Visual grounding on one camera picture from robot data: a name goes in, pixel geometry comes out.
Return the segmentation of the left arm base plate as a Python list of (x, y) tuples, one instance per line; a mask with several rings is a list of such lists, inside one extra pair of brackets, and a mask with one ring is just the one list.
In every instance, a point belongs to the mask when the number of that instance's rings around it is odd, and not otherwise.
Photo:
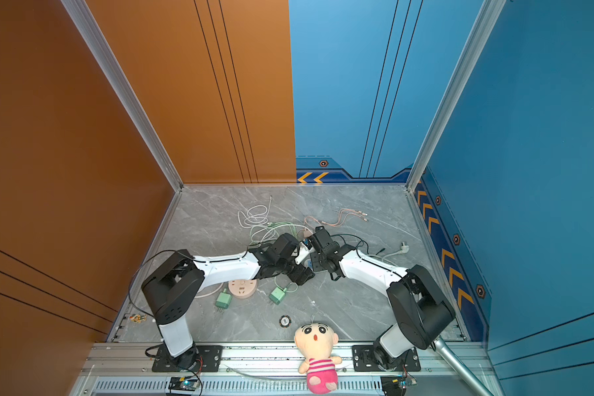
[(222, 358), (223, 347), (220, 345), (193, 346), (177, 357), (170, 355), (163, 344), (145, 350), (145, 355), (153, 361), (151, 371), (216, 373)]

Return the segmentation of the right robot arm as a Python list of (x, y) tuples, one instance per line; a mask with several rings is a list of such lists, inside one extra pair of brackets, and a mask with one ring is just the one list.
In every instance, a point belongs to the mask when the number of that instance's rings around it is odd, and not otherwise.
[(374, 341), (373, 361), (379, 368), (400, 371), (408, 351), (437, 350), (455, 310), (427, 268), (389, 265), (357, 247), (338, 244), (322, 226), (306, 246), (332, 280), (359, 281), (388, 298), (395, 323)]

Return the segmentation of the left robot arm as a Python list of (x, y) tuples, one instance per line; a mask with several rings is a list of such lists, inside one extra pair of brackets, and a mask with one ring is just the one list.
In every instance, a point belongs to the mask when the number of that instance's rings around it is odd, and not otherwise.
[(198, 371), (201, 353), (191, 334), (189, 313), (198, 292), (231, 281), (262, 280), (286, 275), (295, 285), (314, 277), (307, 264), (310, 251), (291, 234), (250, 247), (244, 252), (219, 257), (193, 256), (176, 250), (142, 283), (163, 346), (155, 356), (158, 364), (177, 371)]

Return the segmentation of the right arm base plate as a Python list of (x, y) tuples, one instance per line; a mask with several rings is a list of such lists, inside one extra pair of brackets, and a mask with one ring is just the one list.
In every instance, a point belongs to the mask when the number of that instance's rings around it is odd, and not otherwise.
[(419, 372), (422, 367), (415, 347), (398, 357), (391, 357), (381, 346), (354, 345), (351, 349), (354, 370)]

